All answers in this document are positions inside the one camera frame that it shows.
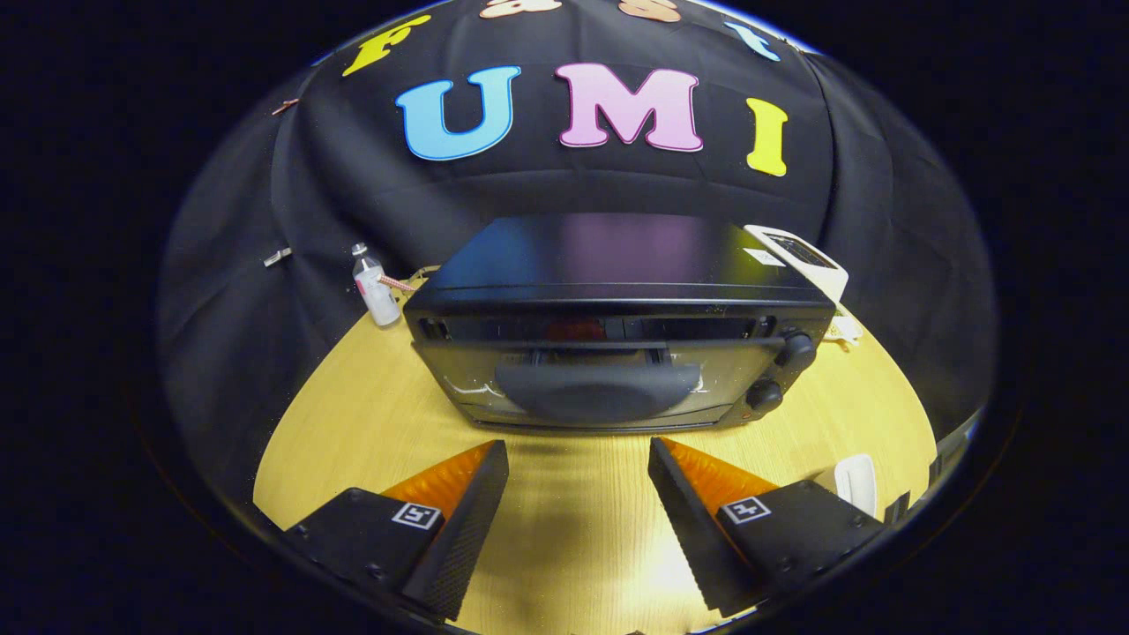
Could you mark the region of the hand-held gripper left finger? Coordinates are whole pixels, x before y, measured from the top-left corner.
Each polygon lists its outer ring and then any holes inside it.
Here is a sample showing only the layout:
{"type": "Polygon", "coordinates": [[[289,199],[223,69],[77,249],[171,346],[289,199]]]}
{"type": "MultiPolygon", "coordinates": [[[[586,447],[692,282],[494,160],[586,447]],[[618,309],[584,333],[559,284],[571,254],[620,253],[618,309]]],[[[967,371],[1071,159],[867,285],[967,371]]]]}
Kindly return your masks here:
{"type": "Polygon", "coordinates": [[[454,621],[508,475],[505,442],[490,440],[382,493],[347,488],[288,527],[287,542],[368,599],[454,621]]]}

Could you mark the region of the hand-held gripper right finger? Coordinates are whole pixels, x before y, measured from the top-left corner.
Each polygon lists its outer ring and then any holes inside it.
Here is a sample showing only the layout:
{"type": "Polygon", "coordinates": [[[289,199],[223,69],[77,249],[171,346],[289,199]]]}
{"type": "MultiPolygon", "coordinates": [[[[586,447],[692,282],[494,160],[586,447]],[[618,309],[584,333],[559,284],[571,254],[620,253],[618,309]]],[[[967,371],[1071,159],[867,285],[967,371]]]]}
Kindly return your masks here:
{"type": "Polygon", "coordinates": [[[886,524],[815,480],[774,485],[668,437],[648,475],[704,604],[733,617],[800,594],[886,524]]]}

